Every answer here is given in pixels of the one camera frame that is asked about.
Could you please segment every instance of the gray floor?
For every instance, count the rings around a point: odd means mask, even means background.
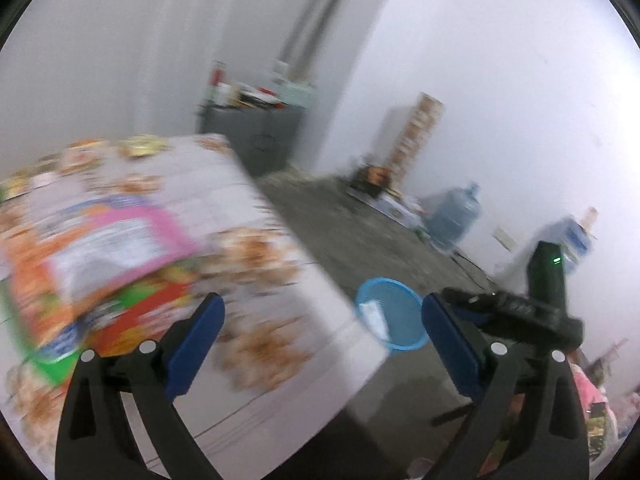
[[[439,254],[415,234],[344,192],[336,179],[295,173],[258,181],[286,223],[350,298],[369,278],[386,276],[424,296],[445,286],[490,288],[473,265]],[[456,393],[431,344],[392,355],[352,400],[348,412],[396,464],[436,460],[459,428],[431,428],[432,416],[466,402]]]

